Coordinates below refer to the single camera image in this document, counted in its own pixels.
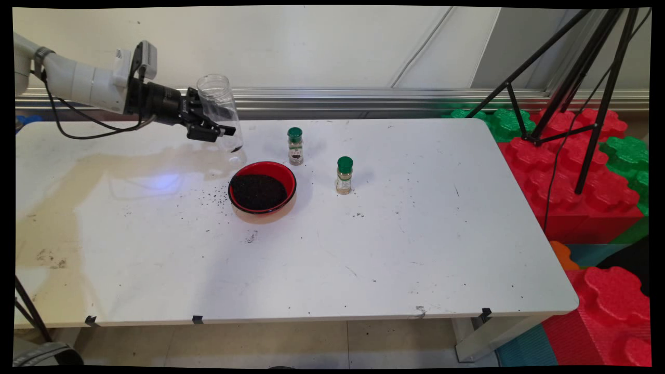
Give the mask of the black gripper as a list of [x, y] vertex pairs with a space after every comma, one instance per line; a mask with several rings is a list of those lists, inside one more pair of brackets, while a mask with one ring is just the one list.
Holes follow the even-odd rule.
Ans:
[[190, 120], [190, 108], [202, 108], [199, 92], [188, 87], [185, 94], [175, 88], [155, 83], [143, 83], [130, 78], [124, 104], [124, 114], [152, 117], [164, 125], [185, 125], [186, 137], [202, 142], [216, 142], [218, 138], [232, 137], [235, 126], [219, 125], [206, 116]]

